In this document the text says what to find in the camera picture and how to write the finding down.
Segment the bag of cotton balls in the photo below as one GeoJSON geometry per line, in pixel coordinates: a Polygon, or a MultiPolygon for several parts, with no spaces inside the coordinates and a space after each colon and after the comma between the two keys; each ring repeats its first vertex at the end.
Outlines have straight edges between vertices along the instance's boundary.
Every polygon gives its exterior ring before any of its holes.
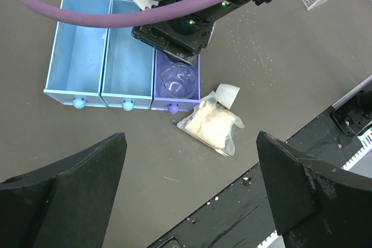
{"type": "Polygon", "coordinates": [[[217,95],[213,91],[201,99],[189,116],[175,125],[225,157],[235,153],[232,139],[235,130],[245,127],[237,115],[217,101],[217,95]]]}

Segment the clear glass beaker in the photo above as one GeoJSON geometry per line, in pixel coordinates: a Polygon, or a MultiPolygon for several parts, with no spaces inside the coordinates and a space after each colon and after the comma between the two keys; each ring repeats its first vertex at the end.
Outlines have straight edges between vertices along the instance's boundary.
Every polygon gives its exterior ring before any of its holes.
{"type": "Polygon", "coordinates": [[[169,67],[160,75],[160,97],[189,99],[197,92],[197,89],[196,72],[182,63],[169,67]]]}

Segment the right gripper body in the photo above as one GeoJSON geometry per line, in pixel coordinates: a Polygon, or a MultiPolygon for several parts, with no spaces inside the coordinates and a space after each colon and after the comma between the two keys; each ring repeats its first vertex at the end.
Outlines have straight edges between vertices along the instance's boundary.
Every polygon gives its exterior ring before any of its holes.
{"type": "MultiPolygon", "coordinates": [[[[182,0],[133,0],[142,10],[159,8],[182,0]]],[[[159,23],[132,29],[134,38],[164,52],[169,57],[195,65],[196,57],[207,47],[215,17],[212,8],[159,23]]]]}

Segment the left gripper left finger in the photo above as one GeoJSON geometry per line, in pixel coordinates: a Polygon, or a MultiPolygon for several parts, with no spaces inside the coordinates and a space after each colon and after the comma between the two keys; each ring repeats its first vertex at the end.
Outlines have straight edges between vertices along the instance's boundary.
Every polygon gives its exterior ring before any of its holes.
{"type": "Polygon", "coordinates": [[[102,247],[126,151],[116,133],[1,182],[1,247],[102,247]]]}

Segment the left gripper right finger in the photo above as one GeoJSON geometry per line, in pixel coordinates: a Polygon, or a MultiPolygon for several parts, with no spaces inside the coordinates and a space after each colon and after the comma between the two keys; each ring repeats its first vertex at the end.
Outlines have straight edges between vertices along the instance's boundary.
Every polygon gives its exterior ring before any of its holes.
{"type": "Polygon", "coordinates": [[[263,131],[256,146],[274,225],[286,247],[371,247],[371,178],[263,131]]]}

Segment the blue three-drawer organizer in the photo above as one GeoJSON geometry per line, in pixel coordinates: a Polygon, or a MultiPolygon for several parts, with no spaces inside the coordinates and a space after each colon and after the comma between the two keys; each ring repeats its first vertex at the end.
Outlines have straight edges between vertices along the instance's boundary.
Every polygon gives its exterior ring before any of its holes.
{"type": "Polygon", "coordinates": [[[191,98],[160,97],[160,75],[175,64],[179,63],[133,38],[131,28],[91,28],[60,22],[44,92],[77,109],[187,112],[201,99],[200,67],[189,66],[198,76],[198,89],[191,98]]]}

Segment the small white plastic cup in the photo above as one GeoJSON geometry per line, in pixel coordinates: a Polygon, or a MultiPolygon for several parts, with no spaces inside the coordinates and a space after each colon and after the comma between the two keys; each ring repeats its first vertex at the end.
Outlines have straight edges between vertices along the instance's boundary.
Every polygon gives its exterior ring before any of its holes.
{"type": "Polygon", "coordinates": [[[226,109],[230,110],[238,93],[240,87],[230,84],[220,84],[216,89],[217,101],[226,109]]]}

